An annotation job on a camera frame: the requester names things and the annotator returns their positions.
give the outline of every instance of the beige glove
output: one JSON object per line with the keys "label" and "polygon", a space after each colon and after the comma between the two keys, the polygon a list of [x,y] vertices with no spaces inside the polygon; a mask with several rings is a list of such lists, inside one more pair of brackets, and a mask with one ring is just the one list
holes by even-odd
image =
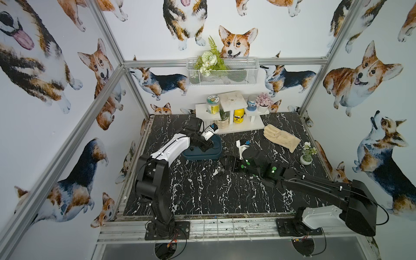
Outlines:
{"label": "beige glove", "polygon": [[270,142],[288,148],[291,153],[293,153],[297,145],[300,143],[300,139],[296,136],[286,131],[280,130],[271,124],[266,125],[263,135]]}

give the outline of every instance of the wire basket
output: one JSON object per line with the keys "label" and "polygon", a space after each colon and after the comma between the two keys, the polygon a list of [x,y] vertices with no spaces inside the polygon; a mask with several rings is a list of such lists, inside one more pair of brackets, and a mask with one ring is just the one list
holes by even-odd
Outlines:
{"label": "wire basket", "polygon": [[259,61],[257,58],[225,58],[224,63],[229,70],[212,70],[207,77],[195,69],[196,58],[186,60],[189,83],[191,86],[212,85],[254,85],[257,82]]}

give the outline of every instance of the black marble table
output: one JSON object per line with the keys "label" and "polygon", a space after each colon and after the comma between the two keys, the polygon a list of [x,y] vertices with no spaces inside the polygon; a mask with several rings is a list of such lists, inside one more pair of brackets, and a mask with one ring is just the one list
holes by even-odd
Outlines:
{"label": "black marble table", "polygon": [[[144,154],[151,154],[167,143],[175,131],[187,124],[189,115],[155,116]],[[316,156],[313,163],[304,166],[299,162],[302,144],[310,141],[305,127],[296,113],[276,113],[261,116],[265,125],[272,124],[300,138],[291,154],[287,148],[268,141],[263,130],[220,135],[223,155],[238,156],[235,142],[251,140],[251,145],[262,149],[269,158],[281,161],[296,170],[326,178],[326,173]],[[253,181],[253,177],[241,173],[214,175],[217,160],[188,161],[179,156],[170,166],[171,209],[175,215],[223,215],[245,214],[261,216],[261,213],[285,213],[298,207],[326,206],[326,201],[299,191],[265,187]],[[134,189],[128,198],[124,216],[146,216],[150,211],[139,204]]]}

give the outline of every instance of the small potted plant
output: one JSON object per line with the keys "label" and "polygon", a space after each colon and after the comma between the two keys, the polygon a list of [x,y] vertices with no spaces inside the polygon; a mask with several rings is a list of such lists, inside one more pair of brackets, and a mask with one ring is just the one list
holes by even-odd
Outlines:
{"label": "small potted plant", "polygon": [[273,101],[267,94],[261,93],[256,98],[257,110],[260,113],[265,113],[272,104]]}
{"label": "small potted plant", "polygon": [[220,117],[221,120],[215,120],[215,123],[220,129],[226,128],[230,124],[230,122],[228,121],[228,119],[230,118],[230,112],[224,112],[224,110],[220,109]]}
{"label": "small potted plant", "polygon": [[315,147],[311,148],[310,142],[305,142],[302,148],[303,151],[300,162],[303,165],[310,165],[312,163],[312,155],[318,154],[318,150]]}

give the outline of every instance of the cable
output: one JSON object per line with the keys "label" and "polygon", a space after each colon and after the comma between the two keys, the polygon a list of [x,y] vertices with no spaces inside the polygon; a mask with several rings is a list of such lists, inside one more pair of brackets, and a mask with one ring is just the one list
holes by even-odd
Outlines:
{"label": "cable", "polygon": [[313,255],[311,255],[311,256],[314,256],[314,255],[320,255],[320,254],[322,254],[323,252],[325,252],[325,250],[327,249],[327,237],[325,236],[324,229],[323,229],[323,228],[321,228],[321,229],[322,229],[322,233],[324,234],[324,238],[325,238],[325,248],[322,250],[322,252],[319,252],[319,253],[317,253],[317,254],[313,254]]}

